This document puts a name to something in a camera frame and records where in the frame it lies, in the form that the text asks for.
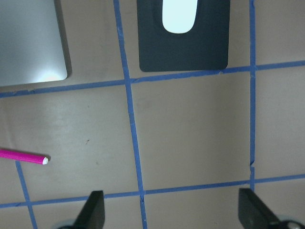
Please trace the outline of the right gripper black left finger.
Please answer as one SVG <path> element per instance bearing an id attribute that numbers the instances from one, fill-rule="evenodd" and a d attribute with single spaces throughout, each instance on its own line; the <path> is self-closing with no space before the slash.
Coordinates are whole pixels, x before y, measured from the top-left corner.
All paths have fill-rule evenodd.
<path id="1" fill-rule="evenodd" d="M 93 191 L 74 222 L 75 229 L 102 229 L 105 223 L 103 191 Z"/>

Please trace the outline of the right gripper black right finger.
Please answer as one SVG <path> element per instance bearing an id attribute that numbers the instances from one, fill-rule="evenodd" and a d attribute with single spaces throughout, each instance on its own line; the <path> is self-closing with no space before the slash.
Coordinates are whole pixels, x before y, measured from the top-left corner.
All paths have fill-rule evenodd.
<path id="1" fill-rule="evenodd" d="M 250 189 L 238 193 L 238 219 L 244 229 L 277 229 L 281 221 Z"/>

